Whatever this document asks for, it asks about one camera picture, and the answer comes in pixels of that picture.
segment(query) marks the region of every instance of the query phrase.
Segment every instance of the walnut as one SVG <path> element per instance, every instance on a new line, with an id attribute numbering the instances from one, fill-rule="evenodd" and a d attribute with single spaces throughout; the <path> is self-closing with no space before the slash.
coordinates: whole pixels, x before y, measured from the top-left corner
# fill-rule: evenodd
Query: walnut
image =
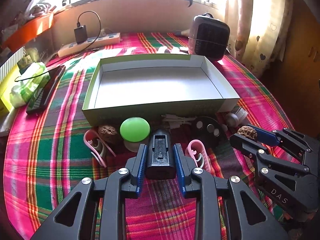
<path id="1" fill-rule="evenodd" d="M 117 132 L 116 128 L 111 125 L 102 125 L 98 128 L 98 134 L 102 140 L 111 144 L 119 144 L 122 141 L 121 135 Z"/>
<path id="2" fill-rule="evenodd" d="M 250 126 L 241 127 L 237 133 L 250 140 L 257 141 L 257 131 Z"/>

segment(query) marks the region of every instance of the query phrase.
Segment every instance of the pink clip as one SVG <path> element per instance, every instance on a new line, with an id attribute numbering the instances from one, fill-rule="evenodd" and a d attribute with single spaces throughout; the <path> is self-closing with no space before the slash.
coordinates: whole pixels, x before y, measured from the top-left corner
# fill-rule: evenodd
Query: pink clip
<path id="1" fill-rule="evenodd" d="M 211 172 L 211 167 L 209 164 L 207 152 L 205 151 L 204 145 L 201 141 L 199 140 L 191 141 L 185 150 L 185 155 L 189 155 L 195 161 L 197 167 L 198 167 L 198 162 L 201 159 L 203 159 L 204 163 L 201 166 L 203 166 L 203 168 L 206 171 Z"/>
<path id="2" fill-rule="evenodd" d="M 116 156 L 116 154 L 113 152 L 113 150 L 111 150 L 111 148 L 108 146 L 108 144 L 104 140 L 101 139 L 101 137 L 99 136 L 99 134 L 95 130 L 90 129 L 84 134 L 84 137 L 83 137 L 84 144 L 91 150 L 92 155 L 96 158 L 98 163 L 101 166 L 106 168 L 107 165 L 104 162 L 103 158 L 100 156 L 100 154 L 97 152 L 97 150 L 95 148 L 93 148 L 91 145 L 92 140 L 95 138 L 100 139 L 102 144 L 113 154 L 114 157 Z"/>

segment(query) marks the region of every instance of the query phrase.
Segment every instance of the striped bedspread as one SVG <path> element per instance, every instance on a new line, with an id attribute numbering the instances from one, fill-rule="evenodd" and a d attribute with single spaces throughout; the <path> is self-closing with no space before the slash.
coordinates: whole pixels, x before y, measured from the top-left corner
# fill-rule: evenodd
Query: striped bedspread
<path id="1" fill-rule="evenodd" d="M 81 109 L 98 58 L 129 54 L 156 53 L 163 46 L 172 49 L 188 45 L 188 39 L 173 34 L 123 34 L 119 44 L 85 53 L 69 60 L 67 70 L 49 107 L 39 115 L 28 116 L 19 110 L 11 130 L 4 166 L 4 196 L 10 222 L 24 239 L 30 239 L 50 212 L 83 178 L 100 179 L 123 167 L 134 154 L 124 146 L 114 148 L 117 156 L 107 156 L 107 168 L 99 166 L 83 143 L 90 128 Z M 56 59 L 53 66 L 69 58 Z M 248 113 L 249 121 L 267 130 L 291 128 L 285 113 L 268 90 L 240 63 L 225 56 L 214 65 L 230 82 L 241 99 L 238 105 Z M 223 122 L 223 113 L 217 118 Z M 228 136 L 235 130 L 229 130 Z M 190 129 L 172 130 L 172 142 L 183 149 L 190 140 Z M 273 155 L 292 160 L 279 148 Z M 212 174 L 229 178 L 237 175 L 276 217 L 281 210 L 253 186 L 254 168 L 248 158 L 233 150 L 228 141 L 214 152 L 209 149 Z M 177 180 L 145 180 L 139 200 L 126 200 L 128 239 L 193 239 L 196 206 L 194 199 L 182 198 Z M 221 231 L 226 230 L 221 217 Z"/>

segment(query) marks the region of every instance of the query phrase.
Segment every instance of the green lid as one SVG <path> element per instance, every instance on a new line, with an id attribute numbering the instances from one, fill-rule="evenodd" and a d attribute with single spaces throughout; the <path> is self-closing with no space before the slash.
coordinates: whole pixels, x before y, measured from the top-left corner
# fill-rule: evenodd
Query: green lid
<path id="1" fill-rule="evenodd" d="M 120 134 L 129 142 L 140 142 L 150 133 L 150 125 L 141 117 L 131 117 L 120 126 Z"/>

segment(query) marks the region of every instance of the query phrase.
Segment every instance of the yellow box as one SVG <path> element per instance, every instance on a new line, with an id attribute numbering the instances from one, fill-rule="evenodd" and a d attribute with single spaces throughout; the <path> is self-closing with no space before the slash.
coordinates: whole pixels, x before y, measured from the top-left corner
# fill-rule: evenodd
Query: yellow box
<path id="1" fill-rule="evenodd" d="M 0 83 L 0 116 L 8 114 L 12 108 L 12 104 L 9 100 L 9 94 L 12 87 L 16 84 L 14 80 L 19 76 L 21 75 L 19 67 L 16 64 Z"/>

